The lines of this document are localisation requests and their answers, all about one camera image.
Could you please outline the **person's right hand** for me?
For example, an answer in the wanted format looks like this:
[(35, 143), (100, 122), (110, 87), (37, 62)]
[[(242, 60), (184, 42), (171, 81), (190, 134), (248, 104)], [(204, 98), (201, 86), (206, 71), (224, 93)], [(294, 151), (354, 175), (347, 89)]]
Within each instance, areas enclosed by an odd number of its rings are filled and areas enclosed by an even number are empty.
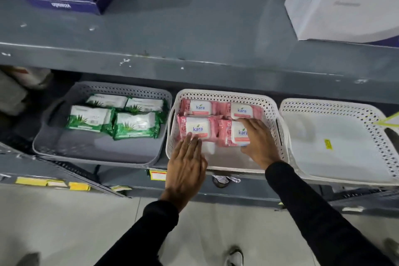
[(266, 170), (281, 158), (270, 129), (264, 122), (258, 119), (239, 118), (247, 129), (250, 144), (254, 147), (254, 154), (249, 156), (260, 168)]

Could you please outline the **person's left hand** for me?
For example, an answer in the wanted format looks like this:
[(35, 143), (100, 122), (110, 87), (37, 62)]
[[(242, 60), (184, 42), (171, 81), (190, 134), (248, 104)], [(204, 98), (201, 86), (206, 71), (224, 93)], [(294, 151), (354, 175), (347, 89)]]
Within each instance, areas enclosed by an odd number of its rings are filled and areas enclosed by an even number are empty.
[(197, 167), (202, 154), (202, 140), (188, 133), (182, 139), (167, 164), (165, 190), (160, 200), (167, 201), (180, 213), (199, 192), (205, 179), (198, 179)]

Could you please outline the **pink wet wipes packet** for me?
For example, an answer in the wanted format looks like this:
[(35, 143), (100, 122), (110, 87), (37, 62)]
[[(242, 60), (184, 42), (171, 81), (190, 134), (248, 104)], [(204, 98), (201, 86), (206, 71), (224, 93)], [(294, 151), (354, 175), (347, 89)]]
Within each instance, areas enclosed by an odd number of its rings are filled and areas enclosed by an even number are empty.
[(247, 129), (241, 122), (220, 119), (218, 127), (217, 144), (219, 147), (241, 147), (250, 144)]
[(220, 114), (223, 119), (237, 120), (238, 118), (254, 118), (263, 120), (264, 111), (260, 106), (237, 102), (220, 102)]
[(219, 120), (222, 116), (177, 116), (180, 138), (185, 138), (188, 133), (198, 135), (204, 142), (216, 143), (219, 134)]
[(184, 98), (180, 102), (180, 116), (219, 116), (220, 104), (216, 101), (204, 101)]

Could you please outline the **person's left forearm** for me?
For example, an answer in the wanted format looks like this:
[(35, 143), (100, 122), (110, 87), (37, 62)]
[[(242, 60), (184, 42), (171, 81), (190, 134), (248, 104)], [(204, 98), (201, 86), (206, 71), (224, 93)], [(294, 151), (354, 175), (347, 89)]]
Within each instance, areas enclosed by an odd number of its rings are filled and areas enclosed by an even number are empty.
[(94, 264), (94, 266), (162, 266), (158, 252), (177, 225), (180, 209), (174, 202), (148, 204), (141, 218)]

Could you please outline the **person's right forearm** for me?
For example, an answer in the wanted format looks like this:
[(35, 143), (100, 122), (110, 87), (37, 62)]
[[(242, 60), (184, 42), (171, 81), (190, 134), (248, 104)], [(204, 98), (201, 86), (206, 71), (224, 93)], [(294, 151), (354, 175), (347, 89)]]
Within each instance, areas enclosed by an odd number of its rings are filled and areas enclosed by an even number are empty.
[(358, 229), (282, 161), (265, 170), (268, 184), (295, 221), (320, 266), (395, 266)]

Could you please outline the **white perforated plastic basket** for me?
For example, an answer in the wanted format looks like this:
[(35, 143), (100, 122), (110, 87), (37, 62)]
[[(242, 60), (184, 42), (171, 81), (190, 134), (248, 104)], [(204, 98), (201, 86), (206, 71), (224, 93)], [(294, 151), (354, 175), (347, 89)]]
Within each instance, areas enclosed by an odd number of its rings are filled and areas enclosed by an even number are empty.
[[(399, 151), (378, 108), (363, 103), (287, 98), (279, 107), (290, 135), (289, 163), (318, 183), (399, 187)], [(329, 139), (333, 150), (326, 149)]]
[[(283, 161), (291, 163), (293, 157), (290, 152), (290, 135), (288, 127), (279, 112), (277, 103), (269, 96), (226, 92), (216, 90), (201, 89), (182, 89), (176, 95), (174, 104), (170, 107), (167, 120), (167, 139), (166, 155), (171, 157), (174, 146), (177, 144), (179, 127), (177, 114), (180, 108), (180, 102), (183, 98), (217, 101), (217, 102), (237, 102), (260, 106), (263, 109), (263, 121), (270, 128), (272, 137), (278, 148), (280, 157)], [(208, 162), (209, 171), (222, 171), (233, 173), (261, 173), (261, 169), (247, 155), (243, 154), (238, 147), (222, 148), (210, 142), (205, 142), (202, 149)]]

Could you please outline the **red and yellow shelf label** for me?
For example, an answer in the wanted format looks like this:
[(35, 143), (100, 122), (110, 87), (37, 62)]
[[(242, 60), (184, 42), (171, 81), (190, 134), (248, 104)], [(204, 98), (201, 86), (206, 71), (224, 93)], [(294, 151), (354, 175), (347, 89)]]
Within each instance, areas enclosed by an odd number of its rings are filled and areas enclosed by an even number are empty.
[(152, 181), (166, 181), (167, 171), (166, 170), (155, 170), (149, 169), (149, 176)]

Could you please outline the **green wet wipes packet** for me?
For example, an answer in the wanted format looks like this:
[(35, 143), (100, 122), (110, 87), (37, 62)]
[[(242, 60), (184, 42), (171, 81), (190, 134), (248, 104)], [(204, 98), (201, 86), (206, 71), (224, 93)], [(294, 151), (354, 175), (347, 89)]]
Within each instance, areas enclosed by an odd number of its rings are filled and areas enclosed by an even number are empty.
[(156, 112), (131, 114), (118, 112), (116, 114), (113, 139), (154, 138), (160, 133), (160, 121)]
[(85, 102), (86, 105), (101, 108), (114, 108), (123, 110), (128, 101), (126, 96), (117, 96), (109, 94), (93, 94)]
[(147, 112), (163, 112), (164, 109), (163, 99), (148, 99), (130, 97), (124, 107), (124, 111), (137, 114)]
[(71, 107), (66, 128), (113, 135), (115, 108)]

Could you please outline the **white shoe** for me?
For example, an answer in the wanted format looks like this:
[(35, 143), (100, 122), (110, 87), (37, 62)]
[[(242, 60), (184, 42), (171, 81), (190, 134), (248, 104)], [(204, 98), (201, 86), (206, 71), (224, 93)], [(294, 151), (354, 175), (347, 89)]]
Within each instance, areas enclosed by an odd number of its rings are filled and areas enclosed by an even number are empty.
[(224, 266), (244, 266), (244, 256), (238, 246), (234, 245), (230, 248)]

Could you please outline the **grey perforated plastic basket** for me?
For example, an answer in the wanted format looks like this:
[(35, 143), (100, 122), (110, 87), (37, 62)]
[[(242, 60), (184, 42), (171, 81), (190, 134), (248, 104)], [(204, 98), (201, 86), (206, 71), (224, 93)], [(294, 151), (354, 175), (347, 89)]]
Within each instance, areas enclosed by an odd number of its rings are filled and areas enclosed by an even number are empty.
[(33, 151), (43, 159), (70, 163), (128, 168), (155, 165), (161, 157), (166, 138), (165, 123), (161, 125), (157, 139), (114, 140), (105, 133), (66, 128), (71, 107), (97, 93), (165, 99), (168, 107), (173, 102), (172, 94), (164, 89), (106, 82), (76, 82), (63, 97), (43, 112), (40, 130), (32, 143)]

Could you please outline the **grey metal shelf board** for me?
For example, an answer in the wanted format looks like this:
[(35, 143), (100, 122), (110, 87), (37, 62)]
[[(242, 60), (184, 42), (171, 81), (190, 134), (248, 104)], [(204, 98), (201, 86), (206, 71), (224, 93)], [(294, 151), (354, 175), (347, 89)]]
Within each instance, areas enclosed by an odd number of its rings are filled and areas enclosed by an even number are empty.
[(298, 41), (285, 0), (0, 0), (0, 63), (399, 104), (399, 49)]

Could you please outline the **yellow paper tag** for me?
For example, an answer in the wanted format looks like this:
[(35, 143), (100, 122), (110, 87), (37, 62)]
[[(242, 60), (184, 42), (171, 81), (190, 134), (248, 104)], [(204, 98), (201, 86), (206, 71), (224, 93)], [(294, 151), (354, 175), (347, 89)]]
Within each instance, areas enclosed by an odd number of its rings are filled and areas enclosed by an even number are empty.
[(399, 112), (396, 112), (385, 119), (374, 122), (374, 124), (385, 127), (399, 128)]

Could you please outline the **large white printed box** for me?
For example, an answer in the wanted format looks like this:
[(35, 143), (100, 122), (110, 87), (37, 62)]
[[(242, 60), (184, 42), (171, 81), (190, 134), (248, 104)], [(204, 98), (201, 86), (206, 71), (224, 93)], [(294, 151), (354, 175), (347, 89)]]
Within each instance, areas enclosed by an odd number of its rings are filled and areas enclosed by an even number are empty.
[(285, 0), (299, 41), (399, 48), (399, 0)]

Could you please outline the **grey shoe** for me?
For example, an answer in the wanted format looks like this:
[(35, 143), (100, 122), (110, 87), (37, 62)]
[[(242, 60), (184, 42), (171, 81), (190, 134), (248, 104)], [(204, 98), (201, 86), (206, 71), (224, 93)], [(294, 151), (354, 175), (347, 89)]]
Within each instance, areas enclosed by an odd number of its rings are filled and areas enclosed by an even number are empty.
[(15, 266), (40, 266), (40, 259), (39, 252), (30, 252), (25, 254)]

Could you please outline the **white plastic wrapped packages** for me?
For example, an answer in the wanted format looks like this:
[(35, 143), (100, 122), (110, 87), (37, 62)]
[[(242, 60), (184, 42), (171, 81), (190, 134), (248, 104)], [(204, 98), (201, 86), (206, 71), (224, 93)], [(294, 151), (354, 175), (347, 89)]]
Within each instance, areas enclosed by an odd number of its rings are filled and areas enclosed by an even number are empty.
[(0, 65), (0, 112), (18, 116), (25, 111), (30, 91), (44, 90), (53, 79), (47, 68)]

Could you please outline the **grey metal shelf rail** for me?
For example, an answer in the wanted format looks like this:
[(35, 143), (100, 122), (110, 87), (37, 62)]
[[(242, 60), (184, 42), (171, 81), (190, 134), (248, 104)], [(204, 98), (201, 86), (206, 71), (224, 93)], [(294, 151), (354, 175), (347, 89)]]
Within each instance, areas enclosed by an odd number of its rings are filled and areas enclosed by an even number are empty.
[[(105, 167), (47, 161), (29, 154), (29, 145), (16, 148), (0, 143), (0, 183), (16, 184), (18, 177), (62, 180), (87, 184), (92, 192), (120, 198), (157, 198), (163, 181), (150, 179), (145, 169)], [(267, 207), (282, 210), (285, 206), (263, 176), (242, 176), (239, 183), (217, 188), (212, 176), (206, 178), (194, 201), (202, 203)], [(399, 218), (399, 189), (355, 188), (315, 185), (311, 187), (341, 213)]]

